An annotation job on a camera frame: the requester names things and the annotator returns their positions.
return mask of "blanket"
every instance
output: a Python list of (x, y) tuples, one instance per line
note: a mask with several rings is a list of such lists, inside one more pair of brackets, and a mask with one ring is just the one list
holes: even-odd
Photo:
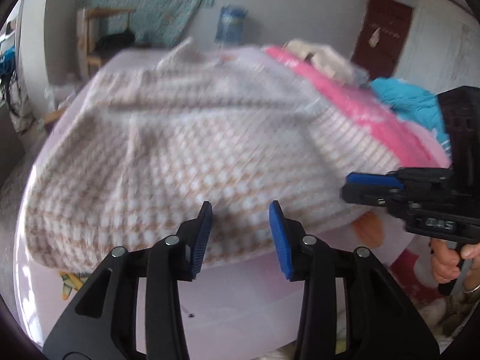
[(318, 69), (288, 51), (276, 46), (265, 52), (278, 62), (306, 78), (357, 126), (369, 131), (399, 158), (404, 167), (437, 167), (439, 162), (407, 126), (386, 107), (379, 104), (370, 91), (341, 86)]
[(27, 198), (32, 257), (91, 272), (117, 245), (152, 246), (195, 218), (214, 225), (206, 265), (273, 250), (268, 204), (318, 234), (365, 208), (338, 190), (398, 158), (309, 83), (255, 63), (205, 60), (186, 42), (155, 69), (100, 71)]
[(370, 83), (370, 88), (399, 118), (411, 120), (431, 131), (445, 152), (451, 155), (450, 137), (446, 133), (442, 110), (435, 94), (395, 78), (375, 79)]

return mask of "plastic bag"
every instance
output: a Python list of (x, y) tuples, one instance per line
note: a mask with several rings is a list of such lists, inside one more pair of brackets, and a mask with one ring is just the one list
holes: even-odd
[(220, 10), (215, 43), (221, 47), (236, 47), (242, 41), (243, 22), (247, 11), (241, 7), (227, 5)]
[(49, 102), (49, 112), (68, 107), (77, 97), (83, 84), (74, 75), (68, 75), (64, 85), (49, 85), (45, 88), (45, 99)]

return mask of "blue gripper pad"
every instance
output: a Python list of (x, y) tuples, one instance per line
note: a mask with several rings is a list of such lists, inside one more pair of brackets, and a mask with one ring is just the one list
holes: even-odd
[(291, 280), (293, 276), (292, 252), (286, 235), (285, 218), (278, 202), (270, 203), (268, 216), (280, 268), (285, 278)]
[(207, 248), (208, 237), (212, 228), (213, 211), (212, 205), (208, 203), (203, 218), (199, 218), (202, 222), (200, 224), (200, 230), (198, 231), (195, 243), (191, 248), (191, 260), (190, 260), (190, 273), (195, 276), (201, 268), (203, 257), (205, 256), (205, 250)]
[(346, 177), (346, 182), (350, 184), (363, 184), (379, 187), (389, 187), (403, 189), (403, 184), (392, 175), (371, 175), (368, 173), (350, 173)]

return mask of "metal screw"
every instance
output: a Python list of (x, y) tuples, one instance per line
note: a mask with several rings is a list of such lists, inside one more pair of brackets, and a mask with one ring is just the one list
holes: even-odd
[(368, 257), (370, 256), (370, 250), (367, 249), (366, 247), (359, 247), (357, 249), (357, 254), (359, 257)]
[(169, 246), (177, 245), (179, 242), (180, 238), (178, 238), (176, 235), (169, 235), (165, 238), (165, 244)]
[(306, 235), (305, 237), (302, 238), (301, 240), (305, 245), (315, 245), (317, 242), (317, 238), (315, 238), (312, 235)]
[(126, 249), (123, 246), (114, 247), (112, 250), (113, 257), (120, 257), (123, 256), (126, 252)]

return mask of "white and tan checkered blanket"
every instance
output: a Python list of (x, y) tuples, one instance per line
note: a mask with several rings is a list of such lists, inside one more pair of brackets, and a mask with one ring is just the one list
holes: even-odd
[(309, 83), (190, 42), (155, 69), (100, 71), (27, 196), (27, 246), (46, 266), (92, 271), (117, 245), (152, 246), (213, 204), (205, 264), (273, 249), (268, 204), (319, 233), (363, 208), (339, 197), (351, 171), (398, 159)]

